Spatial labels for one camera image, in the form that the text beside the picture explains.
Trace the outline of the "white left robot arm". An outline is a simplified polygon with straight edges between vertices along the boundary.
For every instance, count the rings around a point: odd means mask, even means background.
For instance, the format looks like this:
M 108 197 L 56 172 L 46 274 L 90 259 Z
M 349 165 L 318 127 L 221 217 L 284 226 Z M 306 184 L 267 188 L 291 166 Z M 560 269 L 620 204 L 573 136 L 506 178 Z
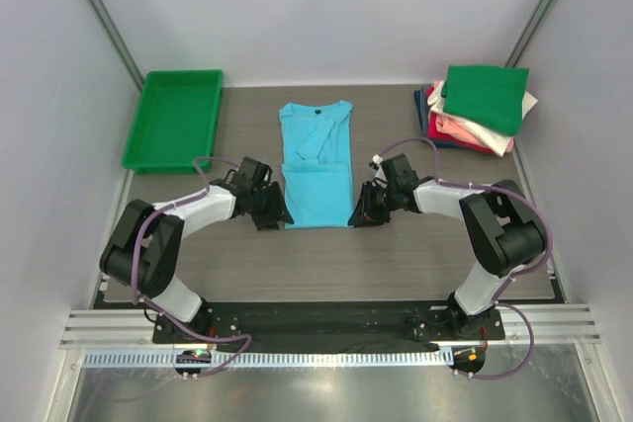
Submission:
M 186 341 L 211 336 L 208 303 L 176 275 L 181 242 L 212 224 L 237 216 L 251 217 L 258 230 L 292 224 L 281 187 L 272 169 L 250 157 L 202 190 L 177 200 L 150 204 L 129 202 L 100 257 L 100 271 L 129 287 L 134 302 L 143 302 L 171 321 Z

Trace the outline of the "light blue t shirt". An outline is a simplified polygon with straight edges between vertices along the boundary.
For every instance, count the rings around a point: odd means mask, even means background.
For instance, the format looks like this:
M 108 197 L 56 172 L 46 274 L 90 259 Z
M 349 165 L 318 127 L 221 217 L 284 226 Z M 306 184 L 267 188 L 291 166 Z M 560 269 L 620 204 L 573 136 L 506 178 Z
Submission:
M 353 105 L 288 103 L 279 111 L 288 229 L 345 228 L 354 211 L 350 145 Z

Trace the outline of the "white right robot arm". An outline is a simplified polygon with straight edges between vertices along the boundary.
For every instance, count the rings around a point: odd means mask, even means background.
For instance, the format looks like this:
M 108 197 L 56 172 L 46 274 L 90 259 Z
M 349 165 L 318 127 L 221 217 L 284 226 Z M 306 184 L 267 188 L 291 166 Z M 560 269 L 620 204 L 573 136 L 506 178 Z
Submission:
M 349 226 L 382 225 L 394 211 L 443 215 L 466 226 L 475 264 L 446 300 L 440 324 L 448 334 L 471 337 L 488 323 L 510 282 L 529 273 L 536 258 L 541 264 L 549 259 L 551 231 L 515 182 L 461 185 L 420 178 L 403 154 L 373 167 L 377 173 L 362 185 Z

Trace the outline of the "green plastic tray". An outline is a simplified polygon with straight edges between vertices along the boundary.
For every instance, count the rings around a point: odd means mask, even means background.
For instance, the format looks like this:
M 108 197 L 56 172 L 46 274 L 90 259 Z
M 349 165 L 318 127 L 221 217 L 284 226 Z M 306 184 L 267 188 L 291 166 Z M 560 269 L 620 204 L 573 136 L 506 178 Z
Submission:
M 223 90 L 217 69 L 149 72 L 122 166 L 137 174 L 193 174 L 193 160 L 214 152 Z

